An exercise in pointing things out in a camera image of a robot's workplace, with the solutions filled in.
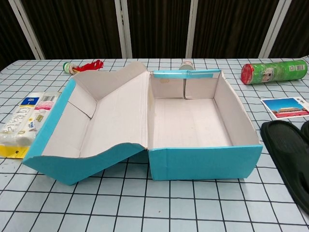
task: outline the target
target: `dark curtain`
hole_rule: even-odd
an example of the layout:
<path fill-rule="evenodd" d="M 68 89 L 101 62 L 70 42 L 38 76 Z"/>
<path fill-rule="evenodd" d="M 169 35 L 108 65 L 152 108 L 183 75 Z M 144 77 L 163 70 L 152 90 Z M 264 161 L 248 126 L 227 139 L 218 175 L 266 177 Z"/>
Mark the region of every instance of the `dark curtain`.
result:
<path fill-rule="evenodd" d="M 128 0 L 134 58 L 185 57 L 191 0 Z"/>
<path fill-rule="evenodd" d="M 309 55 L 309 0 L 293 0 L 269 57 L 300 58 Z"/>
<path fill-rule="evenodd" d="M 47 59 L 121 58 L 114 0 L 22 0 Z"/>
<path fill-rule="evenodd" d="M 0 4 L 0 71 L 19 59 L 34 59 L 9 1 Z"/>
<path fill-rule="evenodd" d="M 278 1 L 198 1 L 192 57 L 257 58 Z"/>

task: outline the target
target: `green canister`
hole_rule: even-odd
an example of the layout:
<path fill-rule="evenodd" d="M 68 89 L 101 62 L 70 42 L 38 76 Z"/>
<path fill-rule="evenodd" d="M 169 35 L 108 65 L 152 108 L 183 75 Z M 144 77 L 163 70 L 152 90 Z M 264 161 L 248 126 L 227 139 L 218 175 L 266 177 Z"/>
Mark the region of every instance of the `green canister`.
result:
<path fill-rule="evenodd" d="M 245 85 L 271 81 L 290 81 L 303 78 L 307 73 L 303 60 L 266 64 L 245 64 L 241 70 L 241 80 Z"/>

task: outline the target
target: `black sole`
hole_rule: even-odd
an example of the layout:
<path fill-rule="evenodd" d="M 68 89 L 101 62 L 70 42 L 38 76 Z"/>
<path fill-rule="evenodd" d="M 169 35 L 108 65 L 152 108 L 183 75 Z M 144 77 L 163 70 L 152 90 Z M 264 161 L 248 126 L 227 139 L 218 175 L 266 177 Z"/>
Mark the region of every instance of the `black sole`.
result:
<path fill-rule="evenodd" d="M 280 120 L 263 123 L 261 136 L 295 203 L 309 214 L 309 138 Z"/>
<path fill-rule="evenodd" d="M 307 137 L 309 138 L 309 121 L 305 122 L 302 126 L 301 126 L 301 132 Z"/>

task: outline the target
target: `plastic packaging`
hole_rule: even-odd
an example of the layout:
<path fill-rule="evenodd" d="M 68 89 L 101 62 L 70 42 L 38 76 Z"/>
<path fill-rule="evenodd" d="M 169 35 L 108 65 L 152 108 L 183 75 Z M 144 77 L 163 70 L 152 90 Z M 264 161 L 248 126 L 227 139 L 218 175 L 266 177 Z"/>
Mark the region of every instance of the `plastic packaging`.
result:
<path fill-rule="evenodd" d="M 0 155 L 23 158 L 60 93 L 30 93 L 0 130 Z"/>
<path fill-rule="evenodd" d="M 245 85 L 298 80 L 306 75 L 307 69 L 307 64 L 303 60 L 245 64 L 241 70 L 241 80 Z"/>

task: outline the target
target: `table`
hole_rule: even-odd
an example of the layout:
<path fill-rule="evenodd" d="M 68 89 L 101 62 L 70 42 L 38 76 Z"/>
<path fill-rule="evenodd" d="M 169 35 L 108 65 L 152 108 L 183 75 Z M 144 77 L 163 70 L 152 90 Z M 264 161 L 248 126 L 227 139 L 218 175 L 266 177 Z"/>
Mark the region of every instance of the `table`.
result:
<path fill-rule="evenodd" d="M 304 58 L 309 64 L 309 57 Z M 137 59 L 102 59 L 116 71 Z M 309 74 L 301 81 L 245 86 L 245 63 L 292 59 L 192 59 L 195 68 L 220 68 L 239 95 L 260 137 L 273 120 L 260 98 L 302 96 L 309 101 Z M 62 91 L 70 75 L 64 62 L 19 60 L 0 73 L 0 123 L 31 91 Z M 139 59 L 152 70 L 177 70 L 182 59 Z M 297 127 L 308 118 L 292 118 Z M 246 179 L 153 181 L 146 155 L 135 155 L 73 186 L 0 158 L 0 231 L 8 232 L 308 232 L 309 216 L 290 197 L 268 151 Z"/>

